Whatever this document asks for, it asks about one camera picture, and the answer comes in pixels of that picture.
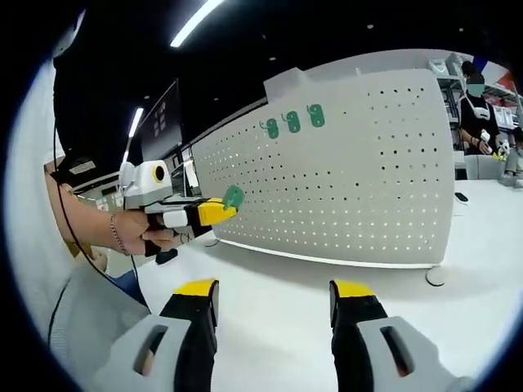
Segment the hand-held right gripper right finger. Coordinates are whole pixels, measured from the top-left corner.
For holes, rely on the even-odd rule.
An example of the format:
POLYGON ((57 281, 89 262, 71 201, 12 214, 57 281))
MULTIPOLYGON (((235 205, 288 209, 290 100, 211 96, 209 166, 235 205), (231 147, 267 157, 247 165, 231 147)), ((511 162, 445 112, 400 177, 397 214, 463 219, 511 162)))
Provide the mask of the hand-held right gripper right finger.
POLYGON ((390 317, 363 283, 329 282, 331 351, 339 391, 448 391, 438 349, 401 317, 390 317))

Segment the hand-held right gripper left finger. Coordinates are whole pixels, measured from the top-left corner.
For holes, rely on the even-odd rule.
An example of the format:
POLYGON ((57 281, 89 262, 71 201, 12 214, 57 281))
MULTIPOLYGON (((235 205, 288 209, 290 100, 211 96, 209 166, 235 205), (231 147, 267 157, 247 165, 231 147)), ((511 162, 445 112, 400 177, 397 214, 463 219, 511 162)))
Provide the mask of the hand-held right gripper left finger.
POLYGON ((219 281, 179 287, 163 307, 125 332, 96 372, 99 391, 209 391, 217 352, 219 281))

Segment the person's left hand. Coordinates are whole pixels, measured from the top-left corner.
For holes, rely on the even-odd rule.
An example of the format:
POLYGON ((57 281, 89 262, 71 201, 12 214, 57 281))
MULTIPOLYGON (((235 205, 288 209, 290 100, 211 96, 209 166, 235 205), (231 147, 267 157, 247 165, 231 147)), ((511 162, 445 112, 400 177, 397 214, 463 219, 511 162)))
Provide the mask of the person's left hand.
POLYGON ((126 256, 145 255, 146 244, 152 243, 167 252, 181 245, 181 236, 173 229, 152 229, 149 216, 140 211, 123 211, 112 215, 110 230, 114 249, 126 256))

